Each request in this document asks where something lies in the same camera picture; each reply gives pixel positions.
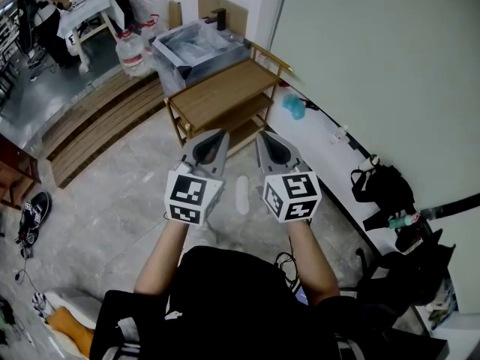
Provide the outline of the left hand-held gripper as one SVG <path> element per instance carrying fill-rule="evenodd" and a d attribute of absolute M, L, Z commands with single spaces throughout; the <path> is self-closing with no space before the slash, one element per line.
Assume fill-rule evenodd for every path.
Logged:
<path fill-rule="evenodd" d="M 164 203 L 170 220 L 200 227 L 207 221 L 224 190 L 229 144 L 225 130 L 205 131 L 184 144 L 166 182 Z"/>

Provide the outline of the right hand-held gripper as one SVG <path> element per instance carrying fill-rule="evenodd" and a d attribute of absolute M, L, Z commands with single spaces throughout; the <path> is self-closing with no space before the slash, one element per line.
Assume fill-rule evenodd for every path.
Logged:
<path fill-rule="evenodd" d="M 322 199 L 319 180 L 299 150 L 276 133 L 260 131 L 256 153 L 263 173 L 261 200 L 279 223 L 310 220 Z"/>

